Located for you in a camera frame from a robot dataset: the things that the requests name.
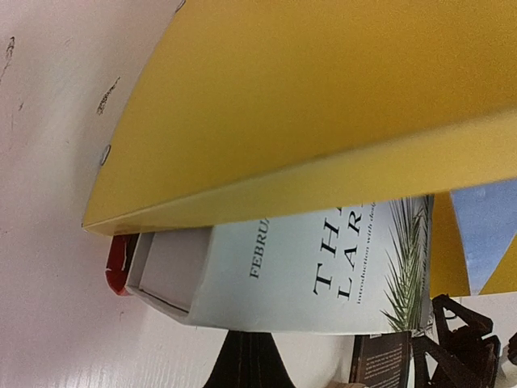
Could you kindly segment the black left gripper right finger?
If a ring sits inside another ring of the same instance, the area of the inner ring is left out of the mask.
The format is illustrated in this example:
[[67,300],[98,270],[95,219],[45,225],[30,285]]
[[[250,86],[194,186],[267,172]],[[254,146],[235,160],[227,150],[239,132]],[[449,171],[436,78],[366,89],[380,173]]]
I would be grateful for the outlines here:
[[250,340],[250,386],[294,388],[271,333],[252,333]]

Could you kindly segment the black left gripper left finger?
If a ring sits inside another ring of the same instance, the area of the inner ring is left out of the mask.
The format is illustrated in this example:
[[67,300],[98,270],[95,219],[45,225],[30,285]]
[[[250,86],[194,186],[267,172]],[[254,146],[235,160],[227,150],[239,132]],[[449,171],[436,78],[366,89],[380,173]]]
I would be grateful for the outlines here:
[[251,333],[227,333],[204,388],[250,387],[251,340]]

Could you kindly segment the white Singularity palm book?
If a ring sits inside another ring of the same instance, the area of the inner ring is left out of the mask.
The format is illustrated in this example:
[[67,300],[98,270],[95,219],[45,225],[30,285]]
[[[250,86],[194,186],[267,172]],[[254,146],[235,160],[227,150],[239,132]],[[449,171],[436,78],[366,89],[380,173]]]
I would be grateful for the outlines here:
[[323,335],[425,327],[434,199],[140,234],[127,286],[197,327]]

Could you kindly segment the large orange Good Morning book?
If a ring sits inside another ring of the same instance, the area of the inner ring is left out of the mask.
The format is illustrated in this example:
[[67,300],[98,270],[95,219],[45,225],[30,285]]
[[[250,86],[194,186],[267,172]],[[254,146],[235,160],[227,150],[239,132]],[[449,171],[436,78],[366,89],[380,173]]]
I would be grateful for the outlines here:
[[126,284],[139,237],[139,234],[126,234],[111,240],[104,274],[107,285],[117,296],[129,295]]

